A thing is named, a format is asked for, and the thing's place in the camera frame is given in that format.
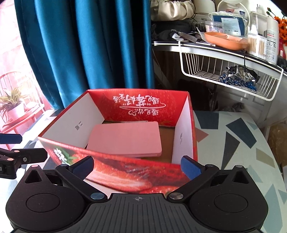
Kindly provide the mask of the blue curtain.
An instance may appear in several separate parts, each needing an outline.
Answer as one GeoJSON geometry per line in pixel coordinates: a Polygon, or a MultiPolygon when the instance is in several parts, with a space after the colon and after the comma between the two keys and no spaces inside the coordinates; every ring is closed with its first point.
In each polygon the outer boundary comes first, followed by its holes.
{"type": "Polygon", "coordinates": [[[149,1],[15,1],[43,94],[64,109],[88,89],[153,89],[149,1]]]}

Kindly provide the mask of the round white mirror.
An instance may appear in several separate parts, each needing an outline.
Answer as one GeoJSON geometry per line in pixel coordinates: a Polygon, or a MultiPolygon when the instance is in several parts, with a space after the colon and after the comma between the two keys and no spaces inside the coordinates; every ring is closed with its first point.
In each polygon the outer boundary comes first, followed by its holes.
{"type": "Polygon", "coordinates": [[[220,1],[217,5],[218,12],[229,12],[240,15],[247,15],[248,9],[242,4],[242,0],[225,0],[220,1]]]}

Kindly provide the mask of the white spray bottle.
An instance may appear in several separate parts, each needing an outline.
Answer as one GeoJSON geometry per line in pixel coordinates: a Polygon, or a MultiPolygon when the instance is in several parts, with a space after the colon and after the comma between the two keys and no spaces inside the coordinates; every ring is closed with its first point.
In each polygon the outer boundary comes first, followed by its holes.
{"type": "Polygon", "coordinates": [[[278,22],[268,17],[267,19],[267,43],[266,43],[266,61],[277,65],[279,51],[279,27],[278,22]]]}

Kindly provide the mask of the cotton swab box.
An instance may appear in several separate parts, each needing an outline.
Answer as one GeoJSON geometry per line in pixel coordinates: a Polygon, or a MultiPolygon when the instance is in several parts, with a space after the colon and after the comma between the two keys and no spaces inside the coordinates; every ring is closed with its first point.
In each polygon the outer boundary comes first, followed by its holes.
{"type": "Polygon", "coordinates": [[[267,43],[266,37],[255,34],[248,34],[247,53],[262,60],[265,60],[267,52],[266,43],[267,43]]]}

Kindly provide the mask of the pink box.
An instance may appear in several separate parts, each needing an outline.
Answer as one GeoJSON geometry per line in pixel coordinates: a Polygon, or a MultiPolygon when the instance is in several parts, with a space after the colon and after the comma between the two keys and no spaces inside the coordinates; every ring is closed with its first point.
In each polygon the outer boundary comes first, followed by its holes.
{"type": "Polygon", "coordinates": [[[128,122],[96,125],[87,150],[124,157],[159,157],[162,153],[158,122],[128,122]]]}

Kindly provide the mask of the blue silver snack packets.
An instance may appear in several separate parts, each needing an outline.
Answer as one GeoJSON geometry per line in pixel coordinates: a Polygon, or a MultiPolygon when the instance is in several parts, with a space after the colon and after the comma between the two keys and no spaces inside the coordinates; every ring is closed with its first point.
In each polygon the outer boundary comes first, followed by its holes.
{"type": "Polygon", "coordinates": [[[260,76],[255,71],[238,65],[227,67],[222,72],[219,81],[223,84],[245,87],[251,91],[257,91],[256,84],[259,79],[260,76]]]}

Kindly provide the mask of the beige drawstring bag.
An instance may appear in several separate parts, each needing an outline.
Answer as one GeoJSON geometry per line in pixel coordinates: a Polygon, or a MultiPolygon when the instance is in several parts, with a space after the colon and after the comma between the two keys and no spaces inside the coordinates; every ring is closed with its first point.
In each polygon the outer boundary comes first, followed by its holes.
{"type": "Polygon", "coordinates": [[[191,18],[195,6],[192,1],[151,1],[152,21],[175,21],[191,18]]]}

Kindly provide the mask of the orange artificial flowers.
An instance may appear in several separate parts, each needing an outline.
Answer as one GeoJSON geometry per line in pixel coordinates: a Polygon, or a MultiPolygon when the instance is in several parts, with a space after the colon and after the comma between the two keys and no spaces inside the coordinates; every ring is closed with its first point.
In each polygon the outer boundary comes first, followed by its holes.
{"type": "Polygon", "coordinates": [[[281,12],[283,17],[279,18],[275,15],[275,13],[272,12],[270,8],[267,8],[266,13],[268,16],[271,16],[274,20],[278,22],[279,27],[279,39],[283,42],[283,44],[286,46],[287,42],[287,23],[286,23],[286,14],[284,12],[281,12]]]}

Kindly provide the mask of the blue framed card box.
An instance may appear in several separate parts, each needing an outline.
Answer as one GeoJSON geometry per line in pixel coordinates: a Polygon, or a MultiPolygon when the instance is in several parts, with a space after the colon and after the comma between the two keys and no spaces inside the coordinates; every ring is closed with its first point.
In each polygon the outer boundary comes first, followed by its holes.
{"type": "Polygon", "coordinates": [[[225,34],[245,36],[249,20],[239,14],[213,12],[208,15],[213,22],[220,22],[225,34]]]}

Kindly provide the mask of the orange plastic tray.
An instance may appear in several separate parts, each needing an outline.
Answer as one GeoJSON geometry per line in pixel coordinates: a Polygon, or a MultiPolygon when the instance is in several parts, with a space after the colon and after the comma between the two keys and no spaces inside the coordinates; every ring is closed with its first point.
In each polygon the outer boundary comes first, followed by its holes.
{"type": "Polygon", "coordinates": [[[232,51],[247,50],[249,45],[248,40],[245,38],[220,32],[205,32],[204,36],[207,42],[232,51]]]}

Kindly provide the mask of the red cardboard box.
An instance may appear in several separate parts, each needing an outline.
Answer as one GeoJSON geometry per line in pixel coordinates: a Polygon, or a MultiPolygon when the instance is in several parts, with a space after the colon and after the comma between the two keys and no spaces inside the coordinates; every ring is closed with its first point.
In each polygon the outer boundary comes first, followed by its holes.
{"type": "Polygon", "coordinates": [[[39,135],[58,165],[94,160],[88,180],[124,193],[168,193],[188,182],[180,168],[197,159],[189,93],[88,90],[39,135]]]}

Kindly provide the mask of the white dressing table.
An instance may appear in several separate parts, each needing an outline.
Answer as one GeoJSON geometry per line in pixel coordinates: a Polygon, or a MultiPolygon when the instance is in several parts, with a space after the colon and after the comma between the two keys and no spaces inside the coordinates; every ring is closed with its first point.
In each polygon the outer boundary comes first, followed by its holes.
{"type": "Polygon", "coordinates": [[[243,52],[228,51],[204,43],[153,42],[155,51],[177,53],[176,65],[185,79],[202,80],[219,86],[226,101],[242,101],[255,117],[260,127],[286,118],[286,101],[279,100],[282,86],[286,86],[286,72],[279,66],[271,65],[243,52]],[[228,68],[246,66],[257,74],[256,90],[237,87],[220,82],[219,78],[228,68]]]}

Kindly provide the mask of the geometric patterned tablecloth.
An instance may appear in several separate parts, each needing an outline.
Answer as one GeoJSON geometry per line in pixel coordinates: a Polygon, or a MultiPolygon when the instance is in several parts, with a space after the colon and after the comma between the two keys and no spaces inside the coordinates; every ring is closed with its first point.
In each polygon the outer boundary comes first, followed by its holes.
{"type": "Polygon", "coordinates": [[[286,232],[286,188],[265,137],[246,113],[194,111],[201,164],[220,169],[243,165],[265,197],[263,232],[286,232]]]}

